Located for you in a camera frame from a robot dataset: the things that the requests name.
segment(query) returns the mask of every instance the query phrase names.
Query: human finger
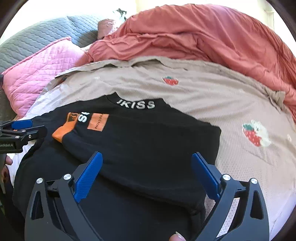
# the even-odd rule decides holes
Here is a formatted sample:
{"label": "human finger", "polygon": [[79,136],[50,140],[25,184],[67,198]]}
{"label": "human finger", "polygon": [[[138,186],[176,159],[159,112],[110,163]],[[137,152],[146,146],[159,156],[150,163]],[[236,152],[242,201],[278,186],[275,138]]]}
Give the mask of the human finger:
{"label": "human finger", "polygon": [[186,239],[181,234],[176,232],[173,236],[170,237],[169,241],[186,241]]}
{"label": "human finger", "polygon": [[11,165],[13,163],[12,159],[9,156],[6,156],[5,164]]}

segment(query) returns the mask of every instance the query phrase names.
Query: fingernail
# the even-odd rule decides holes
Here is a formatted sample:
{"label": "fingernail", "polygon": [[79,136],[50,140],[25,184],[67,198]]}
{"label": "fingernail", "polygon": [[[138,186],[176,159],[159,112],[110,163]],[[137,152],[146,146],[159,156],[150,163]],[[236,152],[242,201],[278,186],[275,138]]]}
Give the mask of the fingernail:
{"label": "fingernail", "polygon": [[176,234],[177,234],[178,238],[180,238],[180,239],[186,241],[186,239],[185,239],[181,234],[179,234],[178,232],[176,232]]}

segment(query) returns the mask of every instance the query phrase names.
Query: white bedsheet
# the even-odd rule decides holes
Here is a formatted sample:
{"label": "white bedsheet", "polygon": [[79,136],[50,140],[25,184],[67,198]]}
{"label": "white bedsheet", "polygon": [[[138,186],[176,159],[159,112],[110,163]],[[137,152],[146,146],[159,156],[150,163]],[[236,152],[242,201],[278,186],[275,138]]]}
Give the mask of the white bedsheet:
{"label": "white bedsheet", "polygon": [[[66,81],[55,88],[59,78],[49,83],[24,119],[114,91],[131,101],[163,98],[172,107],[221,128],[216,166],[221,173],[237,180],[248,181],[252,177],[259,180],[268,210],[271,240],[296,204],[296,133],[291,114],[283,105],[284,93],[271,91],[218,64],[154,58],[159,61],[144,61],[153,57],[130,62],[109,60],[67,71]],[[178,79],[179,84],[166,84],[162,80],[165,76]],[[260,121],[267,129],[263,146],[255,146],[242,131],[242,125],[252,120]],[[22,157],[32,145],[14,156],[9,167],[12,183]],[[209,213],[213,202],[206,199],[205,205]],[[220,234],[227,232],[236,205],[237,200]]]}

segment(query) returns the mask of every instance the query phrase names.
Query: human hand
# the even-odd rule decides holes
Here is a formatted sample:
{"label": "human hand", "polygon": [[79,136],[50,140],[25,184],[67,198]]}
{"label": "human hand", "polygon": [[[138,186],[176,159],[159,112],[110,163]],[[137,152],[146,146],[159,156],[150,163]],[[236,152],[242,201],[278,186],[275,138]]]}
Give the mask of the human hand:
{"label": "human hand", "polygon": [[186,241],[186,240],[181,234],[176,232],[176,234],[170,237],[169,241]]}
{"label": "human hand", "polygon": [[[12,164],[12,159],[9,157],[9,156],[6,156],[6,159],[5,159],[5,164],[7,165],[11,165]],[[2,172],[1,172],[1,181],[2,182],[7,182],[8,181],[8,175],[9,174],[9,171],[8,171],[8,168],[7,166],[5,165],[2,169]]]}

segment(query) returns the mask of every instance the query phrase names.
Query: red blanket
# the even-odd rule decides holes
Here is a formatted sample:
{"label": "red blanket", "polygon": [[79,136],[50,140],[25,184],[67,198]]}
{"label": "red blanket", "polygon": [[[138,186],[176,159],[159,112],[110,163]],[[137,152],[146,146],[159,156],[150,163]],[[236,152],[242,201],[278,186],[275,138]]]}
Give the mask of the red blanket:
{"label": "red blanket", "polygon": [[217,5],[162,6],[130,17],[88,51],[89,62],[165,56],[221,64],[276,91],[296,120],[296,59],[258,20]]}

